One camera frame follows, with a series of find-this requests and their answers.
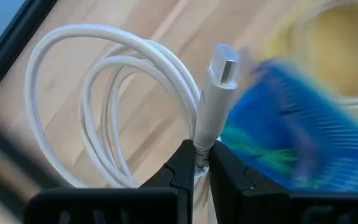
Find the wooden surface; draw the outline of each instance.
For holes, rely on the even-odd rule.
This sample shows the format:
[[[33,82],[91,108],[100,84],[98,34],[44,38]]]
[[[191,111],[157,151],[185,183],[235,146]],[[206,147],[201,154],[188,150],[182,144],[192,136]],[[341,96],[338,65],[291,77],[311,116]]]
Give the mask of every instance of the wooden surface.
[[[34,45],[56,27],[98,23],[119,27],[168,47],[188,67],[200,87],[213,45],[231,44],[257,52],[296,0],[59,0],[0,84],[0,128],[20,141],[23,151],[50,169],[41,154],[24,109],[24,73]],[[106,182],[94,168],[80,138],[79,94],[85,73],[114,43],[76,38],[57,44],[41,68],[38,104],[47,137],[75,175],[94,187]],[[94,87],[94,107],[101,106],[106,71]],[[249,83],[240,78],[241,86]],[[170,98],[154,80],[138,74],[122,87],[119,104],[121,143],[134,177],[148,179],[188,137]],[[0,156],[0,175],[30,198],[38,189]],[[0,223],[15,223],[0,208]],[[206,223],[202,212],[195,223]]]

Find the metal connector tip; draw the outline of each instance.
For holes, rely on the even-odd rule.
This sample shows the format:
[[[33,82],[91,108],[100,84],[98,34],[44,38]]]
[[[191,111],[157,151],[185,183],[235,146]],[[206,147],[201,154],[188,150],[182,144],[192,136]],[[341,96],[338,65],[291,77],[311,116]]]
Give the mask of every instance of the metal connector tip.
[[[239,55],[226,44],[216,44],[209,69],[220,84],[235,81],[239,69]]]

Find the usb connector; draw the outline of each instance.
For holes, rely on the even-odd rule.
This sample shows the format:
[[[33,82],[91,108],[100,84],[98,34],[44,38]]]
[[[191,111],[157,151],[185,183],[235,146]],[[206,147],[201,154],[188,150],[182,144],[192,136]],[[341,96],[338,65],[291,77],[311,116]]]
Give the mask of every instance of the usb connector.
[[[207,164],[211,147],[223,131],[237,89],[238,69],[236,51],[229,45],[215,45],[196,121],[194,145],[199,170]]]

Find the blurry blue object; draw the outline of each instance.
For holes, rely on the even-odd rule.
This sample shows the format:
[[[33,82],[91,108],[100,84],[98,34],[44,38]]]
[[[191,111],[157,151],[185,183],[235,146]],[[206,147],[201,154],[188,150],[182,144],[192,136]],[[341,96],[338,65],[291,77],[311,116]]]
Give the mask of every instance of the blurry blue object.
[[[287,63],[265,62],[257,73],[223,143],[289,189],[358,192],[358,123]]]

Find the black clamp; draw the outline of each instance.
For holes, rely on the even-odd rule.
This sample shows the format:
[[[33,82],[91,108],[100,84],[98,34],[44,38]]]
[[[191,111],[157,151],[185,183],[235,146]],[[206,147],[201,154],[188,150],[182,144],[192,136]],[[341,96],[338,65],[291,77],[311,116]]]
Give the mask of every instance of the black clamp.
[[[184,140],[138,189],[62,189],[42,192],[26,209],[24,224],[191,224],[195,148]]]
[[[244,165],[218,141],[209,173],[219,224],[358,224],[357,193],[289,191]]]

